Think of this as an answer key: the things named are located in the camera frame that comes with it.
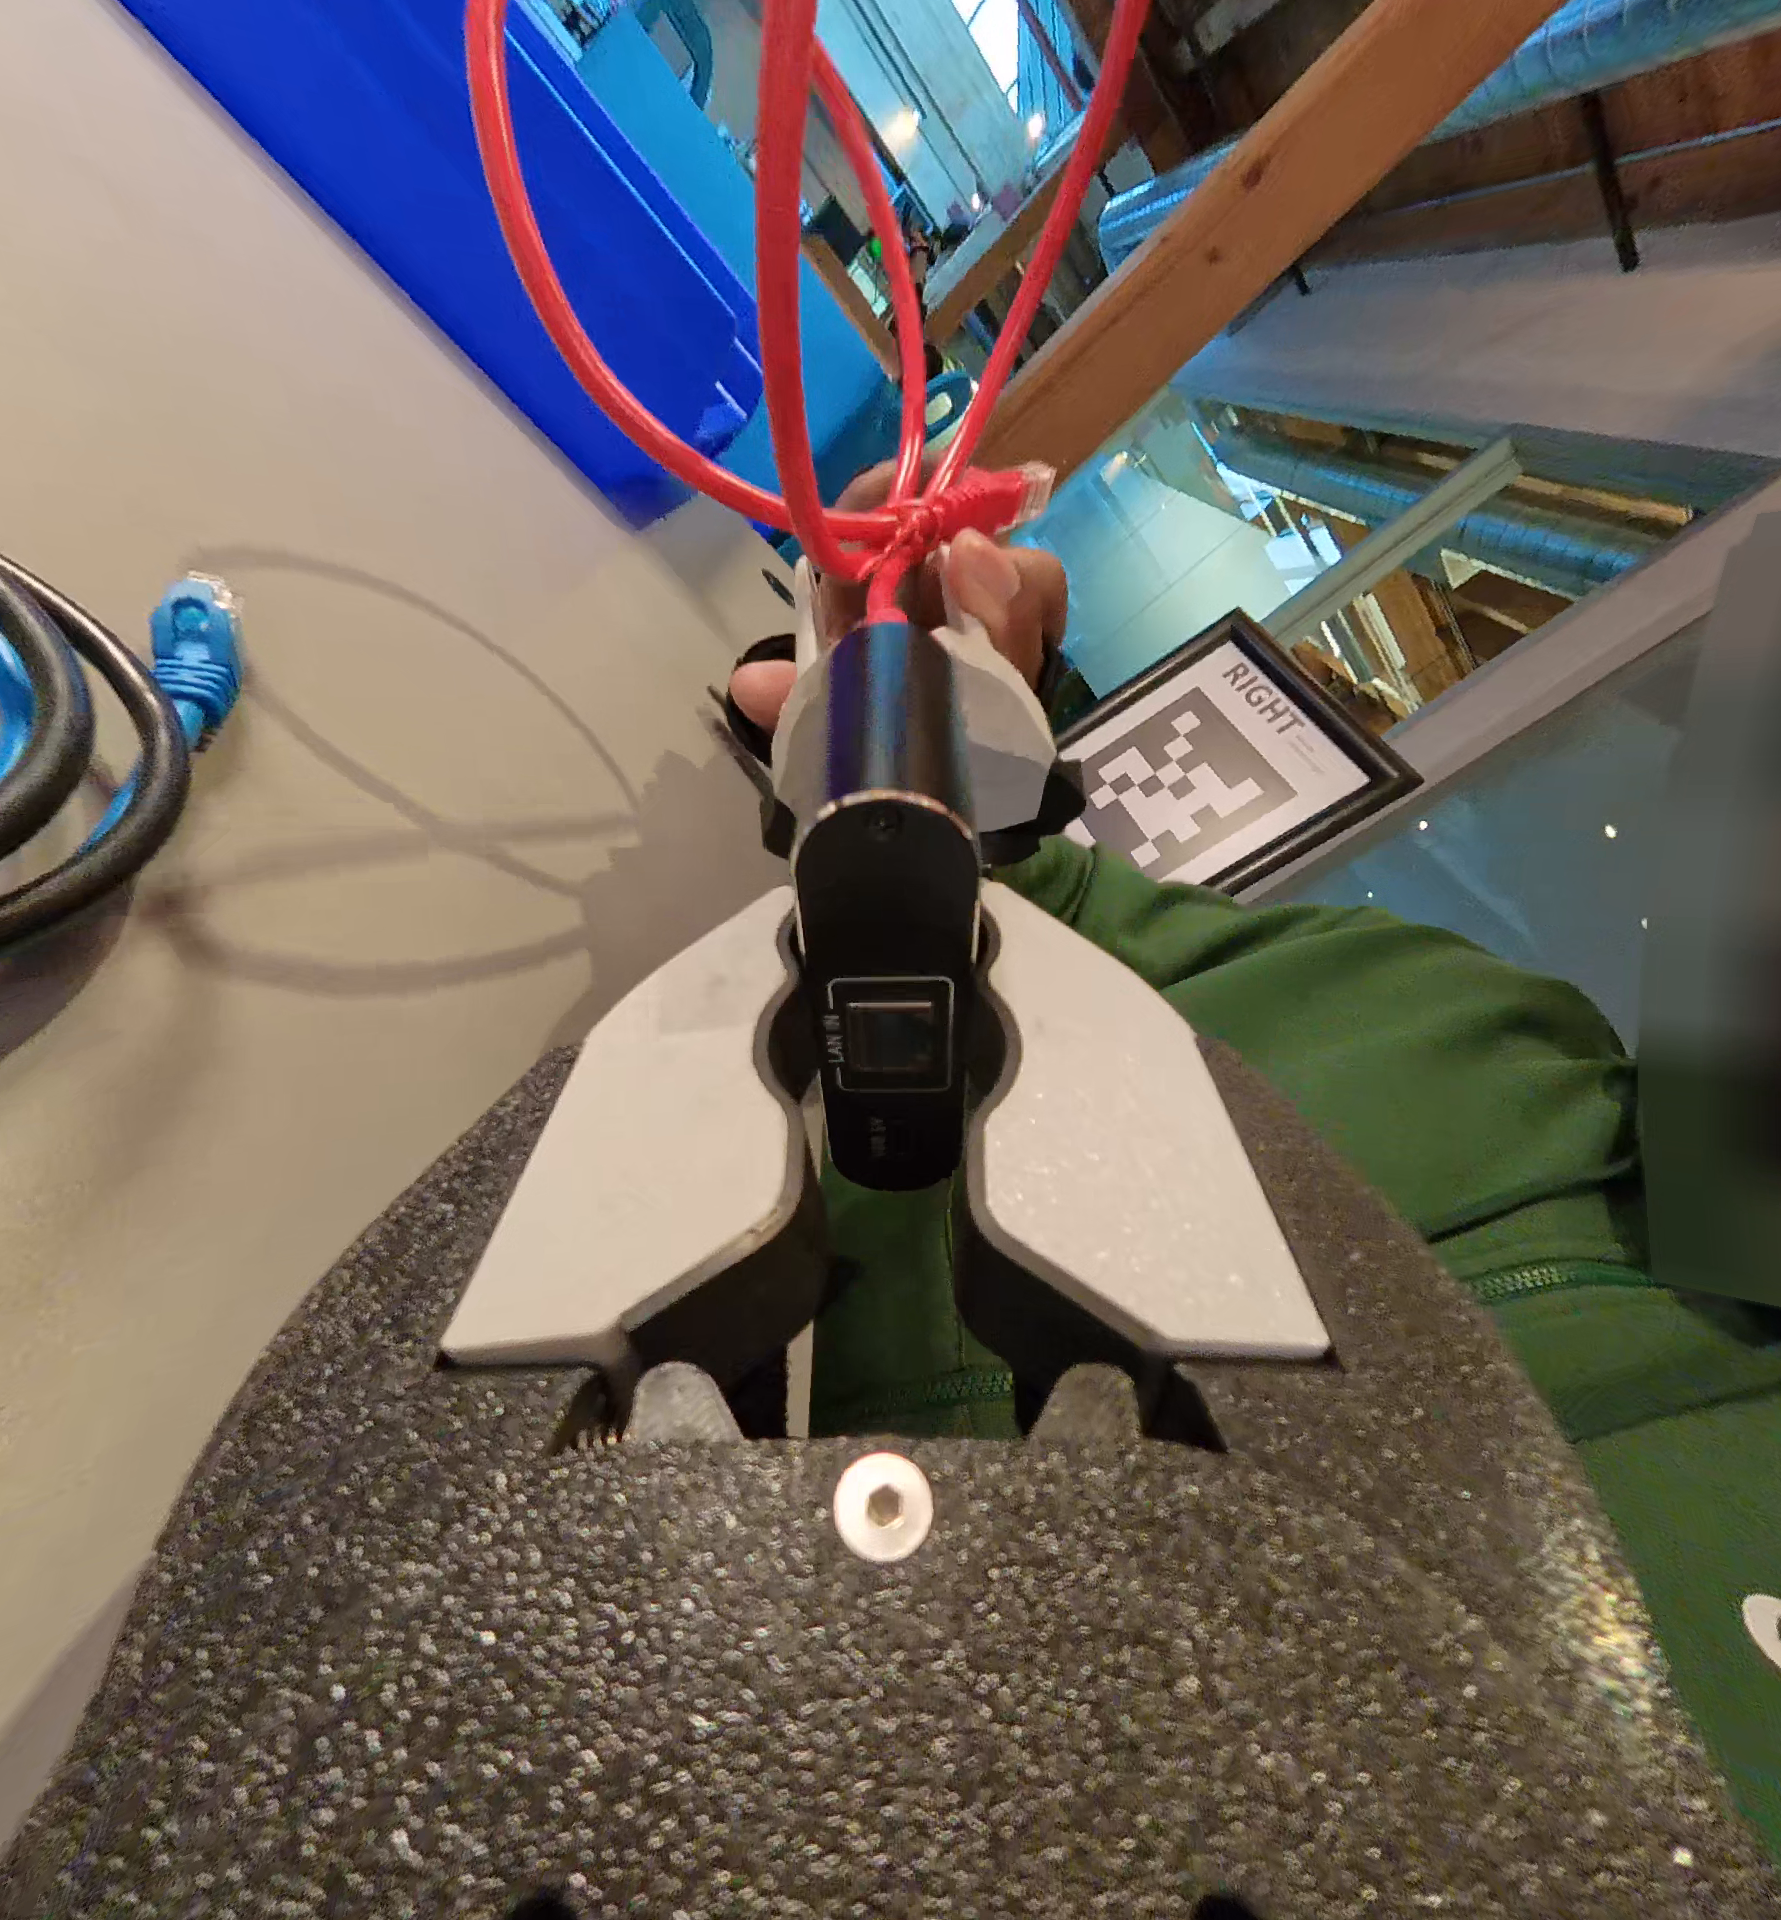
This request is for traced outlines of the person's right forearm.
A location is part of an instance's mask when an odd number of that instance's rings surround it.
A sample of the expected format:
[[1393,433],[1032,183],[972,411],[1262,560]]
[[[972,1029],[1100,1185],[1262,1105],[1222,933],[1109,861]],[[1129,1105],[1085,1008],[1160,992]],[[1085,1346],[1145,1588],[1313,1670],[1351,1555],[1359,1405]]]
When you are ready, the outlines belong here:
[[1377,903],[1235,903],[1042,841],[1022,900],[1256,1068],[1478,1299],[1648,1286],[1641,1068],[1604,1008]]

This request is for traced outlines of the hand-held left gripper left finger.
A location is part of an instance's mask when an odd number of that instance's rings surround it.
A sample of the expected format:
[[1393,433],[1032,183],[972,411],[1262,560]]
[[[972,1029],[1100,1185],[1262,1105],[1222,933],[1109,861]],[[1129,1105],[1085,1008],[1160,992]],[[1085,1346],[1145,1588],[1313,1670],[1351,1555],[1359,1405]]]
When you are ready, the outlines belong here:
[[741,1391],[830,1282],[818,1146],[780,1036],[789,887],[621,992],[572,1076],[440,1335],[452,1365],[697,1365]]

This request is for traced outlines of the person's right hand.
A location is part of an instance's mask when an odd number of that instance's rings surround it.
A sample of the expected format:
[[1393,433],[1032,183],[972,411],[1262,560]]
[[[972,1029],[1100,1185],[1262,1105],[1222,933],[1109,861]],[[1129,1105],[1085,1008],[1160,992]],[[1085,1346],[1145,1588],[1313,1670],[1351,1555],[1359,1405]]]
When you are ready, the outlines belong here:
[[[994,652],[1016,664],[1048,710],[1073,702],[1065,696],[1071,576],[1059,555],[1016,549],[969,526],[934,549],[899,578],[895,600],[915,629],[978,622]],[[728,667],[728,689],[719,696],[723,735],[768,762],[768,735],[789,685],[794,635],[750,641]]]

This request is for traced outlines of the black network splitter box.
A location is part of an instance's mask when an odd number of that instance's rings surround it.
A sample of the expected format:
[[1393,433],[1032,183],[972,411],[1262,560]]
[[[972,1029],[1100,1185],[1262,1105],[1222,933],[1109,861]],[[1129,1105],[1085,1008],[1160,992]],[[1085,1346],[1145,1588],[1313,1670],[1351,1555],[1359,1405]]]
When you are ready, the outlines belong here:
[[830,1157],[855,1185],[955,1176],[969,1126],[978,839],[955,667],[911,615],[830,652],[830,809],[789,834]]

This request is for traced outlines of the large blue plastic bin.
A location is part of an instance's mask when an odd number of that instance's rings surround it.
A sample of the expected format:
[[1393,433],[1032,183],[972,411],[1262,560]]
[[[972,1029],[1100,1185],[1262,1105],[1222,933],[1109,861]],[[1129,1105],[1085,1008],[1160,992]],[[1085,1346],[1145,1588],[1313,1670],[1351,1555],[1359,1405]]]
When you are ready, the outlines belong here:
[[[520,284],[471,138],[459,0],[127,11],[618,517],[642,526],[686,498],[583,394]],[[723,461],[760,411],[750,286],[583,82],[566,24],[542,7],[510,7],[510,82],[574,321],[667,431]]]

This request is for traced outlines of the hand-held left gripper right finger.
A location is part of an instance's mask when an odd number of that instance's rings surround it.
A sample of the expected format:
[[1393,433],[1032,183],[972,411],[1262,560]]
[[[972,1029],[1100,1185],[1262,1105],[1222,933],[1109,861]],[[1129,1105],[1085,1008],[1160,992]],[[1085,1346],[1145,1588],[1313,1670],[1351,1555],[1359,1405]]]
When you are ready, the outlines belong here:
[[1195,1023],[984,885],[999,1076],[969,1117],[955,1299],[1008,1365],[1328,1361],[1330,1330]]

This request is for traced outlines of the wooden support post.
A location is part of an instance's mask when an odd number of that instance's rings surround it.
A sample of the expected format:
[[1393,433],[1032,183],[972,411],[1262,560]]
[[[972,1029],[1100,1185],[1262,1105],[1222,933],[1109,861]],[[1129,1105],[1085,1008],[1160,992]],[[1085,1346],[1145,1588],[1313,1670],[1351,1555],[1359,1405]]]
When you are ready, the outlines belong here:
[[1008,382],[988,465],[1071,474],[1245,301],[1328,239],[1550,0],[1377,0],[1235,142],[1168,223]]

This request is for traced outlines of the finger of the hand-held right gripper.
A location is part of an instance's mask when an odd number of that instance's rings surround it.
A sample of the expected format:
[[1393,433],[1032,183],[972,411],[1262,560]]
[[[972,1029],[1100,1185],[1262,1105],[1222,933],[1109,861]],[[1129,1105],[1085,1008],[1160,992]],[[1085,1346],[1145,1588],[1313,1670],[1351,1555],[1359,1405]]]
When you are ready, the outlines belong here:
[[789,823],[810,828],[830,809],[830,607],[810,560],[794,560],[794,681],[788,689],[768,772]]
[[934,629],[955,667],[955,706],[969,750],[972,834],[1016,834],[1042,815],[1052,781],[1052,731],[1038,689],[988,641],[978,622]]

